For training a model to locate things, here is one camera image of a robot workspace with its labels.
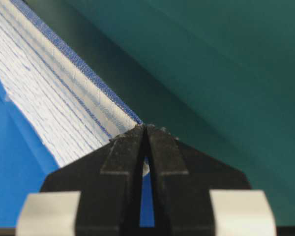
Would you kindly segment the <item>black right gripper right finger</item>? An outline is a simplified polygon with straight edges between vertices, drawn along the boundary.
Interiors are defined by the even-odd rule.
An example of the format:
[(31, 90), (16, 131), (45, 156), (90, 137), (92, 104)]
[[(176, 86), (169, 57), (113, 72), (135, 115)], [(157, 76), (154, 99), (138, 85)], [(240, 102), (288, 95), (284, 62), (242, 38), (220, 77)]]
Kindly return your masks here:
[(215, 220), (209, 190), (248, 190), (246, 175), (147, 126), (156, 234), (213, 236)]

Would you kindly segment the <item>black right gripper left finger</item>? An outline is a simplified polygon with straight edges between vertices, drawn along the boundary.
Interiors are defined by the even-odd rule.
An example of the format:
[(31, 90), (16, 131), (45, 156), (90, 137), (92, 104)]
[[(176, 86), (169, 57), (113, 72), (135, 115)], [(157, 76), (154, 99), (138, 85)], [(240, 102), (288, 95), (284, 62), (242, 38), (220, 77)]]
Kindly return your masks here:
[(41, 192), (80, 191), (77, 236), (134, 236), (139, 229), (144, 125), (49, 174)]

